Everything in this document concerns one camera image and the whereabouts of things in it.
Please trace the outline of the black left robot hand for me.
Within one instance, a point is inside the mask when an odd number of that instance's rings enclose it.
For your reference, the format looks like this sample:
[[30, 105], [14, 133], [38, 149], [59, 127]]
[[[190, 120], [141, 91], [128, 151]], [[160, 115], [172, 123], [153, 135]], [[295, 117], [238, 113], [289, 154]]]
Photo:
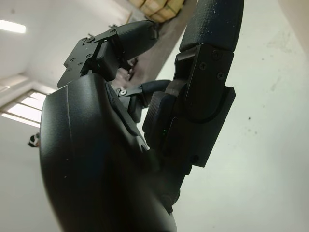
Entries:
[[225, 85], [241, 0], [200, 0], [172, 80], [113, 89], [117, 70], [158, 41], [153, 21], [81, 39], [46, 96], [40, 127], [45, 190], [66, 232], [174, 232], [173, 205], [204, 167], [236, 96]]

